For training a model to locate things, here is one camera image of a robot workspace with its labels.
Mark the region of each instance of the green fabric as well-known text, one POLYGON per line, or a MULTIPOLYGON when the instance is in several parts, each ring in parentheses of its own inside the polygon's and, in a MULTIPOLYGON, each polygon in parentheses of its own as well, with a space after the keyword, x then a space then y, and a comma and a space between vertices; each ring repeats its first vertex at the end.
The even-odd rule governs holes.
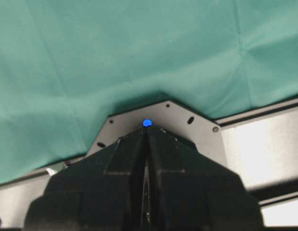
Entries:
POLYGON ((0 183, 85 153, 122 110, 296 94, 298 0, 0 0, 0 183))

